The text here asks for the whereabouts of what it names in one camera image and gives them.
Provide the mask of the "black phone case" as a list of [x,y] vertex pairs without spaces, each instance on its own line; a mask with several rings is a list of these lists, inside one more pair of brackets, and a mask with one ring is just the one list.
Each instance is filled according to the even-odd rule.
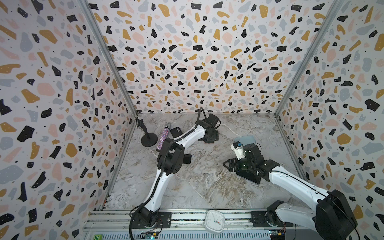
[[175,128],[173,128],[173,129],[171,129],[171,130],[170,130],[170,133],[171,133],[171,135],[172,135],[172,137],[173,137],[174,139],[180,137],[180,136],[183,134],[183,132],[182,132],[182,130],[180,129],[180,127],[175,127]]

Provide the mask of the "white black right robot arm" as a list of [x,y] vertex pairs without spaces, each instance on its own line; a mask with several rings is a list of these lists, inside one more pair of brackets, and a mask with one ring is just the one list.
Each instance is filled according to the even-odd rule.
[[260,184],[265,180],[277,185],[306,204],[297,207],[275,201],[266,210],[265,220],[271,227],[292,223],[317,232],[324,240],[345,240],[358,223],[343,193],[327,191],[290,173],[273,160],[265,160],[256,143],[231,145],[236,157],[223,163],[231,173]]

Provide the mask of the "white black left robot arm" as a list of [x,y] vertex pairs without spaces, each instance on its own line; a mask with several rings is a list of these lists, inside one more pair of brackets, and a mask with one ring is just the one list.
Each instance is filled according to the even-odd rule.
[[171,178],[190,161],[185,157],[185,150],[195,142],[214,143],[219,140],[220,119],[209,114],[201,119],[198,116],[193,127],[176,138],[166,138],[157,158],[157,173],[149,195],[132,212],[131,223],[141,222],[145,227],[152,227],[158,220],[158,213],[165,191]]

